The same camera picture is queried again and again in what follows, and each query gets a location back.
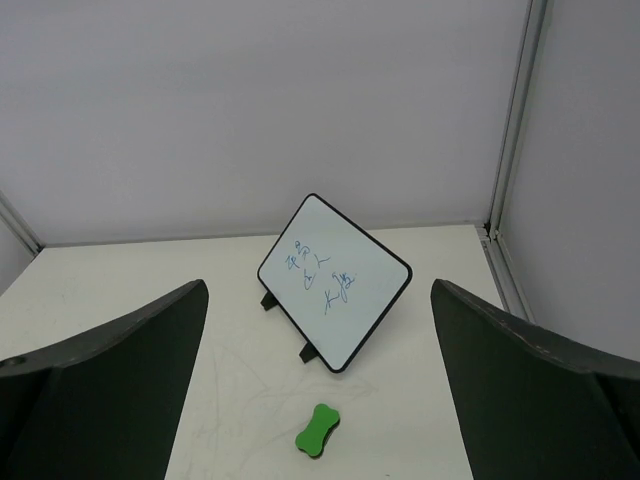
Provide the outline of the small black-framed whiteboard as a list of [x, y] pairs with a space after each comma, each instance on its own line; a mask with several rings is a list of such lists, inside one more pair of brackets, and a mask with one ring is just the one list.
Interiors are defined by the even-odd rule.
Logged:
[[410, 265], [311, 193], [257, 270], [257, 279], [317, 352], [343, 372], [410, 284]]

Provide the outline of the green bone-shaped eraser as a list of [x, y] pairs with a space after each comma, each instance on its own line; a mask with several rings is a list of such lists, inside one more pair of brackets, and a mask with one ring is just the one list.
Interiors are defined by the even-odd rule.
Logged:
[[327, 404], [317, 404], [305, 428], [295, 438], [296, 448], [312, 459], [323, 455], [326, 442], [340, 424], [340, 413]]

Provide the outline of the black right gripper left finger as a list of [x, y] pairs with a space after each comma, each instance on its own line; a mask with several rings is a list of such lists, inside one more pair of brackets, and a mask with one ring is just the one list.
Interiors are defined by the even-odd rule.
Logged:
[[2, 360], [2, 478], [164, 478], [208, 302], [205, 282], [194, 280]]

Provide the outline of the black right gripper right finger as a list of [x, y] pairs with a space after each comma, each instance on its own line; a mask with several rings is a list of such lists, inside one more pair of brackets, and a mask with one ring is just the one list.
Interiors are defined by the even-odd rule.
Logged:
[[638, 362], [447, 280], [433, 283], [430, 299], [474, 478], [638, 478]]

